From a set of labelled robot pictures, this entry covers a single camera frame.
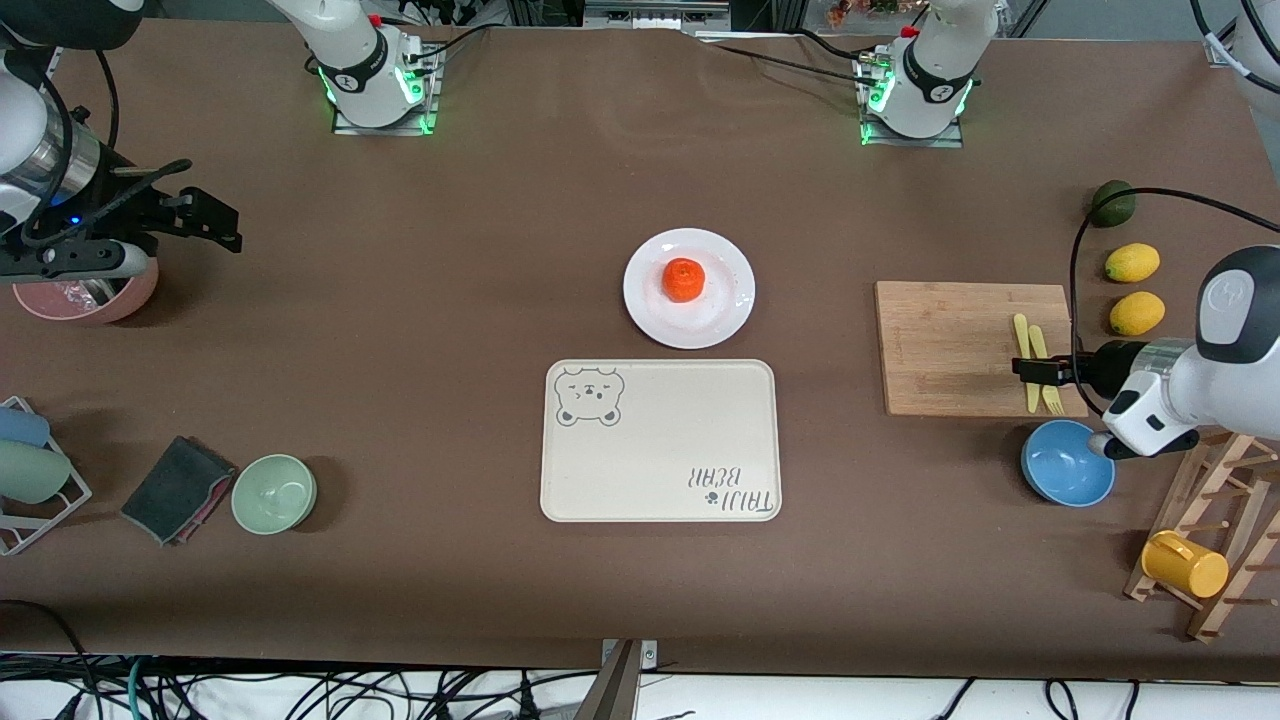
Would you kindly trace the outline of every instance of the yellow mug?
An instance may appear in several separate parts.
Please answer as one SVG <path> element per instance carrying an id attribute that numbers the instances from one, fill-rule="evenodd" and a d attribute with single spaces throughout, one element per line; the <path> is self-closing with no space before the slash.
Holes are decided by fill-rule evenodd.
<path id="1" fill-rule="evenodd" d="M 1226 559 L 1174 530 L 1160 530 L 1142 548 L 1142 571 L 1196 597 L 1212 597 L 1226 585 Z"/>

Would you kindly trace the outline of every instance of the brown tablecloth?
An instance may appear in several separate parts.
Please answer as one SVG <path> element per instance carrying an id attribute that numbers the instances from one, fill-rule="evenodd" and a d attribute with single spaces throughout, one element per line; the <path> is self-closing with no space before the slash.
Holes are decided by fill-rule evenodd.
<path id="1" fill-rule="evenodd" d="M 842 69 L 791 38 L 749 46 Z M 1275 611 L 1235 610 L 1206 647 L 1187 609 L 1120 594 L 1176 459 L 1125 462 L 1098 506 L 1051 506 L 1018 469 L 1033 423 L 890 418 L 879 380 L 874 281 L 1065 283 L 1106 179 L 1280 214 L 1233 78 L 1197 45 L 996 42 L 959 151 L 863 147 L 841 81 L 664 31 L 490 32 L 451 58 L 417 140 L 332 136 L 289 26 L 147 22 L 110 56 L 119 149 L 195 160 L 163 186 L 236 206 L 246 251 L 165 240 L 156 297 L 119 327 L 0 307 L 0 393 L 51 419 L 96 492 L 0 564 L 3 594 L 63 610 L 90 650 L 590 666 L 600 638 L 639 637 L 690 671 L 1280 667 Z M 105 127 L 91 55 L 58 82 Z M 733 240 L 759 283 L 746 327 L 696 354 L 643 336 L 620 292 L 635 247 L 686 225 Z M 1130 290 L 1094 279 L 1110 249 L 1161 249 L 1142 287 L 1185 336 L 1210 265 L 1270 240 L 1142 199 L 1088 240 L 1088 340 Z M 773 366 L 781 515 L 543 518 L 547 369 L 671 356 Z M 116 511 L 175 434 L 242 466 L 305 459 L 314 516 L 261 538 L 224 506 L 156 547 Z M 10 612 L 0 644 L 61 648 Z"/>

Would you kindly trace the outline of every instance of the bear face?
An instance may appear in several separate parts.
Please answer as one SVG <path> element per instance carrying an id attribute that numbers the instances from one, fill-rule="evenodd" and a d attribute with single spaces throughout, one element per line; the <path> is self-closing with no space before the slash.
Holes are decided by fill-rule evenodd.
<path id="1" fill-rule="evenodd" d="M 559 409 L 556 421 L 566 428 L 579 420 L 599 420 L 602 425 L 613 427 L 622 419 L 618 410 L 618 397 L 626 383 L 622 375 L 613 370 L 607 373 L 598 368 L 584 368 L 576 373 L 562 370 L 556 378 L 556 396 Z"/>

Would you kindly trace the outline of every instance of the green avocado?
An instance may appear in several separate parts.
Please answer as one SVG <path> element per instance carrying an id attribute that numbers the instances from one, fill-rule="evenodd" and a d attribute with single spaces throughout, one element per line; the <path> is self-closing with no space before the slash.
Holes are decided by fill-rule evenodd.
<path id="1" fill-rule="evenodd" d="M 1133 186 L 1124 181 L 1111 181 L 1098 188 L 1093 193 L 1093 200 L 1089 202 L 1089 208 L 1096 206 L 1098 202 L 1105 200 L 1108 195 L 1120 192 L 1121 190 L 1133 190 Z M 1138 196 L 1125 195 L 1124 197 L 1116 197 L 1105 206 L 1098 208 L 1089 215 L 1089 222 L 1100 228 L 1114 228 L 1129 218 L 1133 217 L 1134 210 L 1138 209 Z"/>

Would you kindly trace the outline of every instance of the yellow lemon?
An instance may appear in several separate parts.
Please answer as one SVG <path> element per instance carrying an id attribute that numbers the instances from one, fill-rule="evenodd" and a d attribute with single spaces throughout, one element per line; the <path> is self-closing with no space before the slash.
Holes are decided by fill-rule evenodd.
<path id="1" fill-rule="evenodd" d="M 1142 282 L 1160 266 L 1160 252 L 1143 242 L 1125 245 L 1107 258 L 1107 278 L 1119 283 Z"/>
<path id="2" fill-rule="evenodd" d="M 1165 301 L 1146 291 L 1123 297 L 1111 309 L 1111 329 L 1123 336 L 1151 332 L 1164 319 Z"/>

